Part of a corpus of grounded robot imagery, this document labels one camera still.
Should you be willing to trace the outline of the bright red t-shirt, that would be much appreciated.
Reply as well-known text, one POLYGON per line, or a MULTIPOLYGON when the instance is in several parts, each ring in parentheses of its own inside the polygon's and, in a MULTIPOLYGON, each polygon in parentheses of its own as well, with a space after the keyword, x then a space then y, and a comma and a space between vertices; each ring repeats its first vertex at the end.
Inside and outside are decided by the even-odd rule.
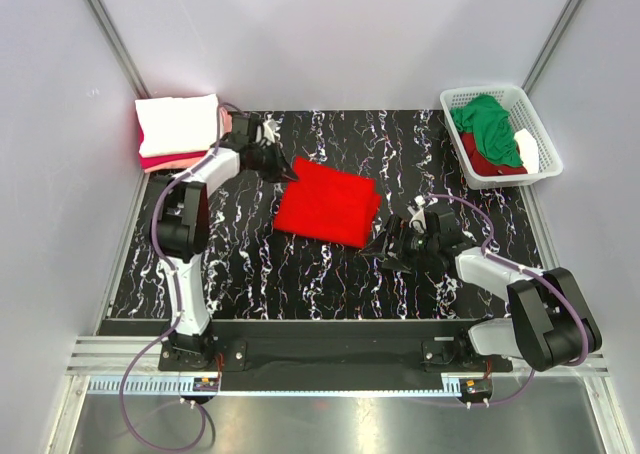
POLYGON ((381 196, 372 178, 298 157, 299 180, 286 187, 273 227, 305 238, 362 249, 371 233, 381 196))

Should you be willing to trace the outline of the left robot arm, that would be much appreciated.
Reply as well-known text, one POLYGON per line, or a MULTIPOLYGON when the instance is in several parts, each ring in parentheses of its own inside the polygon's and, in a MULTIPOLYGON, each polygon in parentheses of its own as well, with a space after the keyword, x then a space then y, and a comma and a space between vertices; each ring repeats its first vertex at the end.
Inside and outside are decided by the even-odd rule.
POLYGON ((244 171, 270 183, 298 180, 282 151, 276 121, 241 113, 233 113, 231 120, 231 131, 218 134, 201 160, 152 182, 157 198, 147 212, 149 241, 171 303, 169 327, 161 338, 163 355, 196 370, 208 368, 216 357, 201 273, 210 236, 210 195, 244 171))

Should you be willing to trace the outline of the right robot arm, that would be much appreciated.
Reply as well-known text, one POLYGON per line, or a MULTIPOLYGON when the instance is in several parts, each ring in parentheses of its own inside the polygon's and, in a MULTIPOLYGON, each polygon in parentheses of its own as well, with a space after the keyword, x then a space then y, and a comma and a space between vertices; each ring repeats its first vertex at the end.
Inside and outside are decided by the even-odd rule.
POLYGON ((524 360, 544 372, 581 363, 602 346, 602 335, 574 275, 542 271, 483 250, 457 224, 452 210, 432 206, 409 220, 388 219, 362 251, 383 269, 446 274, 503 299, 507 318, 478 321, 455 339, 454 358, 476 370, 490 356, 524 360))

